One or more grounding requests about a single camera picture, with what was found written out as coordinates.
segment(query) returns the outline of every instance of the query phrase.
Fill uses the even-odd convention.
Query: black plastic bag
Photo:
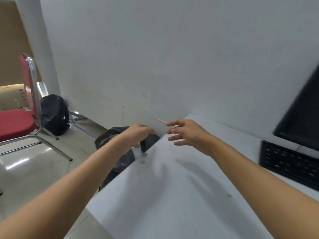
[[[69,109],[61,96],[54,94],[41,99],[41,114],[44,128],[55,136],[60,136],[69,129]]]
[[[113,127],[107,132],[100,135],[94,142],[96,149],[101,148],[104,144],[108,143],[113,137],[117,136],[118,134],[124,132],[128,129],[128,126],[122,127]],[[149,134],[146,139],[140,142],[140,148],[143,153],[145,153],[153,144],[155,144],[160,137],[156,134]],[[124,169],[126,169],[131,163],[135,161],[134,154],[130,149],[129,152],[124,154],[115,164],[112,171],[103,181],[102,185],[100,186],[99,190],[104,188],[109,182],[111,182],[116,176],[118,176]]]

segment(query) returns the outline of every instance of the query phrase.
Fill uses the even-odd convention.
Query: hand
[[[154,129],[141,124],[134,124],[115,138],[123,140],[122,142],[125,143],[125,153],[127,153],[132,147],[139,148],[139,142],[144,140],[150,133],[155,134]]]
[[[178,134],[168,138],[169,141],[184,139],[174,142],[176,146],[193,146],[205,155],[211,156],[212,140],[217,139],[193,120],[176,120],[166,126],[176,126],[168,130],[167,134]]]

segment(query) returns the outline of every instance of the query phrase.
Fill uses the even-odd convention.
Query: black monitor
[[[319,151],[319,66],[273,134]]]

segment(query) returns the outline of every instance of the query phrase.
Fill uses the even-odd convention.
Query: red chair
[[[64,152],[53,146],[42,137],[37,136],[39,132],[44,130],[55,139],[58,139],[58,137],[54,136],[52,133],[43,128],[41,105],[38,96],[38,90],[36,88],[37,75],[34,60],[24,53],[20,56],[20,63],[29,111],[15,109],[0,112],[0,146],[27,138],[36,138],[38,142],[21,148],[16,148],[11,151],[3,152],[0,154],[0,156],[43,143],[69,161],[72,161],[72,158],[67,156]]]

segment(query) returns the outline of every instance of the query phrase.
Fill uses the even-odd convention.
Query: table top
[[[188,115],[254,162],[261,140],[196,115]],[[208,156],[162,137],[87,205],[119,238],[272,238],[247,202]],[[319,201],[319,193],[276,175]]]

